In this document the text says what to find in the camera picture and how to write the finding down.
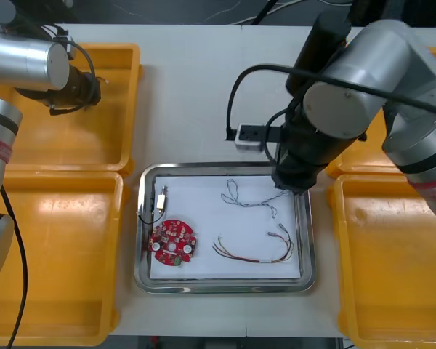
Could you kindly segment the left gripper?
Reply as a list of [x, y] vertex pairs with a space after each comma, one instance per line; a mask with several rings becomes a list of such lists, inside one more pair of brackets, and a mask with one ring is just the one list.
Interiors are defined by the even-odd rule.
[[74, 106], [96, 106], [101, 100], [99, 80], [90, 71], [70, 68], [70, 103]]

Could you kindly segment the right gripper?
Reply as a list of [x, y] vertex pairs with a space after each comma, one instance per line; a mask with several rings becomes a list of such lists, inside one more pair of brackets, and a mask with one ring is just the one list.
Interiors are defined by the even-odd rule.
[[286, 122], [280, 128], [272, 178], [282, 189], [303, 193], [328, 164], [329, 141], [308, 124]]

